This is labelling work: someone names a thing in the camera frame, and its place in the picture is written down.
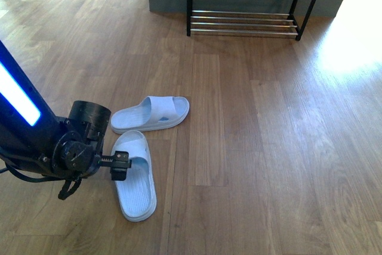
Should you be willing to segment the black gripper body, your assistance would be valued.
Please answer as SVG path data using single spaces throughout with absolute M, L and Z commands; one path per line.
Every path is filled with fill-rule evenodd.
M 60 118 L 63 135 L 53 152 L 53 172 L 61 179 L 92 176 L 100 167 L 111 111 L 97 103 L 77 100 L 69 116 Z

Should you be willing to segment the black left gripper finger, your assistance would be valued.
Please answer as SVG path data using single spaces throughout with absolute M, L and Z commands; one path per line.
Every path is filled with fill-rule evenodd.
M 127 178 L 127 169 L 131 168 L 132 160 L 126 151 L 115 151 L 111 156 L 102 156 L 98 160 L 101 167 L 109 167 L 113 181 L 124 181 Z

